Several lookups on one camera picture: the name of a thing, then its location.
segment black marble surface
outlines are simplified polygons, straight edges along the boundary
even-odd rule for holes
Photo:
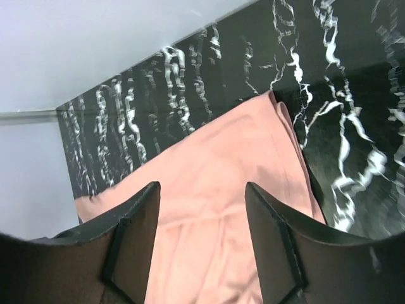
[[[75,197],[273,89],[328,224],[402,232],[404,17],[400,0],[260,0],[158,52],[58,108]]]

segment pink fabric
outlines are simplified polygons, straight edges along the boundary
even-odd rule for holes
[[[76,200],[86,221],[161,183],[147,304],[262,303],[246,182],[323,222],[283,103],[252,98],[162,152],[115,187]]]

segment pink cloth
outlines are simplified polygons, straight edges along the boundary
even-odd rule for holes
[[[262,303],[246,182],[323,222],[283,103],[252,98],[162,152],[115,187],[76,200],[86,221],[151,181],[161,207],[147,304]]]

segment white wall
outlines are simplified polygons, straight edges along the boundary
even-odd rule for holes
[[[248,2],[0,1],[0,112],[53,110]]]
[[[0,125],[0,232],[23,239],[78,225],[57,122]]]

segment marble wall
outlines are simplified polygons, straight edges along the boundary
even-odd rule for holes
[[[75,197],[273,89],[328,223],[403,231],[404,14],[400,0],[260,0],[162,49],[58,108]]]

